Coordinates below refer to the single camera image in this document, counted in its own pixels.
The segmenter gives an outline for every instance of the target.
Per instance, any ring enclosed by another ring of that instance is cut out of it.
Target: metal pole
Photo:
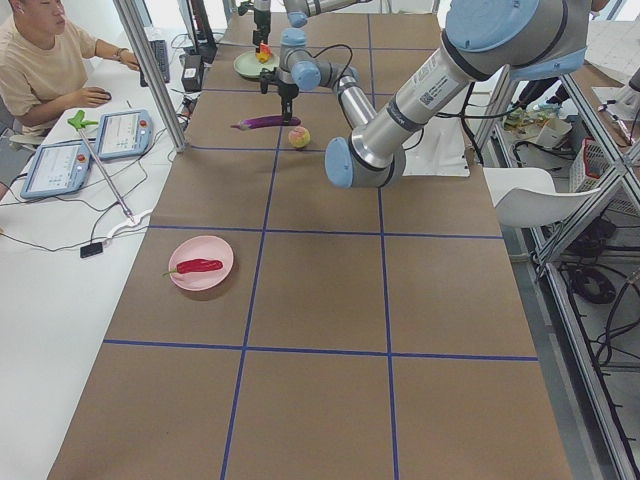
[[[120,195],[120,192],[118,192],[118,189],[116,188],[115,184],[113,183],[113,180],[111,180],[111,177],[107,173],[107,169],[104,168],[104,165],[102,164],[102,160],[100,160],[100,156],[98,155],[98,152],[96,152],[96,150],[93,148],[93,145],[91,144],[91,142],[87,138],[87,135],[84,133],[84,128],[79,128],[77,130],[77,132],[80,135],[80,138],[84,142],[85,146],[89,149],[89,152],[91,153],[91,156],[93,157],[93,160],[94,160],[95,164],[100,169],[100,172],[102,172],[102,176],[104,177],[105,181],[107,182],[107,185],[109,185],[109,188],[111,189],[111,191],[115,195],[116,199],[118,200],[118,203],[120,204],[120,207],[122,208],[122,211],[129,218],[129,220],[131,220],[132,222],[135,221],[135,219],[133,217],[133,212],[131,211],[131,209],[125,203],[124,198],[122,197],[122,195]]]
[[[178,123],[176,113],[173,110],[173,105],[164,85],[155,56],[149,46],[149,41],[147,40],[147,36],[144,32],[142,19],[140,18],[140,13],[135,6],[135,2],[134,0],[113,0],[113,3],[118,10],[120,21],[122,22],[122,26],[124,27],[124,31],[126,32],[129,41],[131,42],[131,47],[133,48],[136,57],[138,57],[140,68],[142,68],[142,71],[144,72],[145,80],[149,84],[153,99],[160,111],[160,116],[171,135],[173,145],[177,152],[182,152],[186,148],[187,141],[184,137],[182,128]]]

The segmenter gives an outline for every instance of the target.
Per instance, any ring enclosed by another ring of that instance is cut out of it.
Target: black adapter
[[[182,86],[185,92],[199,92],[202,90],[204,77],[204,61],[201,55],[187,55],[182,70]]]

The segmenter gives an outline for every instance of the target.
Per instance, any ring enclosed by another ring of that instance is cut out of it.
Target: man's hand
[[[64,95],[68,105],[74,107],[99,107],[111,100],[109,92],[100,87],[86,87]]]
[[[131,53],[129,50],[125,50],[120,54],[120,61],[131,70],[135,70],[136,72],[140,70],[138,59],[135,54]]]

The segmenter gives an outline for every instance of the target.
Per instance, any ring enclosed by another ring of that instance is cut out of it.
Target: pink plate
[[[194,292],[216,286],[229,275],[233,266],[231,246],[220,237],[203,235],[191,238],[175,249],[169,259],[169,270],[176,268],[180,262],[194,258],[220,260],[223,265],[220,270],[210,272],[172,273],[169,275],[177,286]]]

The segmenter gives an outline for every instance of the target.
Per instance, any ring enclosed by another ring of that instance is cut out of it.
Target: red chili pepper
[[[223,264],[220,260],[207,260],[206,258],[194,258],[193,260],[185,260],[176,265],[176,268],[163,273],[191,273],[191,272],[210,272],[212,270],[220,270]]]

